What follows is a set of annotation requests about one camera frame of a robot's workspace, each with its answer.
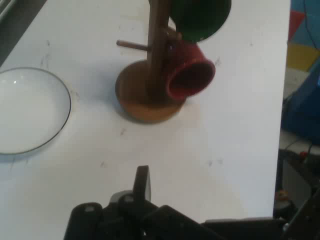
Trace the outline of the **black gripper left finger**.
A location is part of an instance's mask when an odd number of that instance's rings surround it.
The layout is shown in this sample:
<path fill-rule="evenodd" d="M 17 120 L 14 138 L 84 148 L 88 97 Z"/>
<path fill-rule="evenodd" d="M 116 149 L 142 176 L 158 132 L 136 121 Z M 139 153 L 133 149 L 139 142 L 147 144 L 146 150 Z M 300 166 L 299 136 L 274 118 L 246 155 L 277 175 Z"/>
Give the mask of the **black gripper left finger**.
<path fill-rule="evenodd" d="M 199 240 L 205 229 L 169 206 L 151 203 L 147 165 L 136 170 L 132 190 L 102 207 L 96 202 L 76 206 L 64 234 L 65 240 Z"/>

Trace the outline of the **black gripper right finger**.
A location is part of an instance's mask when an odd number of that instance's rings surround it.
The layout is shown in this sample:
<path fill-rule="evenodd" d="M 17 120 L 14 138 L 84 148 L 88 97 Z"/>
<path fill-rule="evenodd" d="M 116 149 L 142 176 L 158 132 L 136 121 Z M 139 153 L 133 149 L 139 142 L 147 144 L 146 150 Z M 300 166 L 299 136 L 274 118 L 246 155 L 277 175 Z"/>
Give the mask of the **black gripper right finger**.
<path fill-rule="evenodd" d="M 282 240 L 320 239 L 320 190 L 318 189 L 284 227 Z"/>

